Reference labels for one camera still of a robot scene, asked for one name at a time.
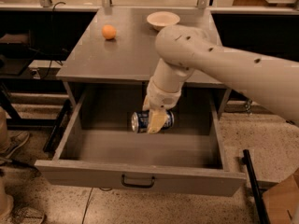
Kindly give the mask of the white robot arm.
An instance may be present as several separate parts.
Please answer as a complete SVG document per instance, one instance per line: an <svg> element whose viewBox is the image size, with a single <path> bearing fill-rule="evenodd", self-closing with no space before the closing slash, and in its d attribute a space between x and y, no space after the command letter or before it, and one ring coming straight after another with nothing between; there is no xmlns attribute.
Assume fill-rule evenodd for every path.
<svg viewBox="0 0 299 224"><path fill-rule="evenodd" d="M195 70L299 126L299 63L219 46L206 31L182 25L163 28L155 48L160 60L142 107L149 111L148 133L162 129L166 111L176 106L184 82Z"/></svg>

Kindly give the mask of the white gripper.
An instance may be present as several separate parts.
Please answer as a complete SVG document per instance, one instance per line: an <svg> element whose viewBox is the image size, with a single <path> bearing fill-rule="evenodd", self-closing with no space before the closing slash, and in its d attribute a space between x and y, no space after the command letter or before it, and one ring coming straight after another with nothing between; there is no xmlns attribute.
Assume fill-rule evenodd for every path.
<svg viewBox="0 0 299 224"><path fill-rule="evenodd" d="M167 121L166 110L176 106L181 91L167 92L158 88L151 79L147 87L142 111L149 110L148 133L158 133Z"/></svg>

